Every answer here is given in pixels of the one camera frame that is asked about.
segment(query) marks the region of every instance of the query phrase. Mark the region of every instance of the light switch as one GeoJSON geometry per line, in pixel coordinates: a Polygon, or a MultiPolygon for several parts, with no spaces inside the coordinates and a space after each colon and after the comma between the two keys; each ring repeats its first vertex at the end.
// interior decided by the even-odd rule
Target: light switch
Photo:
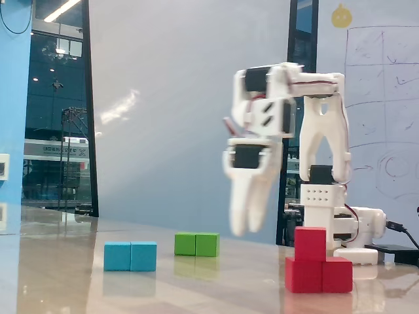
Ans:
{"type": "Polygon", "coordinates": [[[9,179],[10,155],[0,154],[0,181],[9,179]]]}

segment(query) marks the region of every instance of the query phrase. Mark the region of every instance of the ceiling light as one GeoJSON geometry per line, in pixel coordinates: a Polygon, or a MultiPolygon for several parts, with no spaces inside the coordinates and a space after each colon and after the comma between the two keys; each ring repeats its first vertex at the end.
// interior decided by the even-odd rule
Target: ceiling light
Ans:
{"type": "Polygon", "coordinates": [[[72,7],[74,7],[74,5],[76,5],[80,1],[81,0],[69,0],[68,2],[64,3],[59,9],[57,9],[56,11],[54,11],[53,13],[51,13],[50,15],[48,15],[44,19],[44,21],[46,23],[50,23],[50,22],[54,21],[55,19],[57,19],[57,17],[59,17],[65,11],[67,11],[67,10],[71,9],[72,7]]]}

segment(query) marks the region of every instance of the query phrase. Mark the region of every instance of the blue wall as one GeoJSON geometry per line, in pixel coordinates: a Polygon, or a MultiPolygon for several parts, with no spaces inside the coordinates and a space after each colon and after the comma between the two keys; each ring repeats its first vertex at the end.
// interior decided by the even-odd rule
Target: blue wall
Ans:
{"type": "MultiPolygon", "coordinates": [[[[31,0],[6,0],[1,10],[9,28],[23,31],[31,16],[31,0]]],[[[15,35],[0,22],[0,153],[10,154],[9,180],[0,187],[0,202],[10,204],[8,221],[20,221],[30,32],[31,27],[15,35]]]]}

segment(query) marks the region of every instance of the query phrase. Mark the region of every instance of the cube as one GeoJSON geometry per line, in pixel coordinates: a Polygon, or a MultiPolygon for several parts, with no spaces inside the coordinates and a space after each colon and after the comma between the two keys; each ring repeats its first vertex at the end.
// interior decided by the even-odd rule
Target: cube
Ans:
{"type": "Polygon", "coordinates": [[[285,287],[293,293],[320,293],[322,262],[285,258],[285,287]]]}
{"type": "Polygon", "coordinates": [[[156,242],[131,242],[131,271],[156,271],[156,261],[156,242]]]}
{"type": "Polygon", "coordinates": [[[196,234],[178,232],[175,234],[175,255],[195,255],[196,234]]]}
{"type": "Polygon", "coordinates": [[[326,260],[326,229],[316,227],[295,228],[295,260],[326,260]]]}
{"type": "Polygon", "coordinates": [[[106,242],[103,255],[104,271],[130,271],[131,243],[106,242]]]}
{"type": "Polygon", "coordinates": [[[343,257],[327,257],[323,264],[323,292],[347,293],[352,291],[352,262],[343,257]]]}
{"type": "Polygon", "coordinates": [[[196,235],[196,255],[217,257],[220,249],[220,234],[199,233],[196,235]]]}

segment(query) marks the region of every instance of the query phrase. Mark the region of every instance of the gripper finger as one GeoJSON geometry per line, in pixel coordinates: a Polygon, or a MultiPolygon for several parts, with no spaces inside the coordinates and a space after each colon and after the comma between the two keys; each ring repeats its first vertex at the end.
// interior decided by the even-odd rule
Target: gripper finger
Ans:
{"type": "Polygon", "coordinates": [[[251,232],[258,232],[263,226],[272,183],[272,180],[258,180],[255,183],[255,188],[252,190],[249,202],[248,213],[248,224],[251,232]]]}
{"type": "Polygon", "coordinates": [[[246,231],[247,208],[253,185],[252,175],[241,175],[232,181],[230,199],[230,228],[235,236],[241,237],[246,231]]]}

